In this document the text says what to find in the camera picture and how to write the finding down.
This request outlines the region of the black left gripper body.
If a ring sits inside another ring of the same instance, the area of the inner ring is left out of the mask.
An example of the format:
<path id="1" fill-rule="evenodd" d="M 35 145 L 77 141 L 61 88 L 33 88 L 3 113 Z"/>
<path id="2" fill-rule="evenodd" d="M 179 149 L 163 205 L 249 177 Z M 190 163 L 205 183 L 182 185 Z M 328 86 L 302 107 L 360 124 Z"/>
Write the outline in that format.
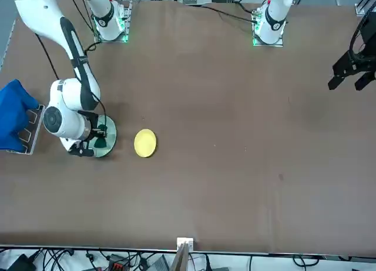
<path id="1" fill-rule="evenodd" d="M 375 60 L 375 12 L 371 11 L 368 16 L 363 17 L 355 36 L 361 35 L 364 47 L 355 54 L 358 62 Z"/>

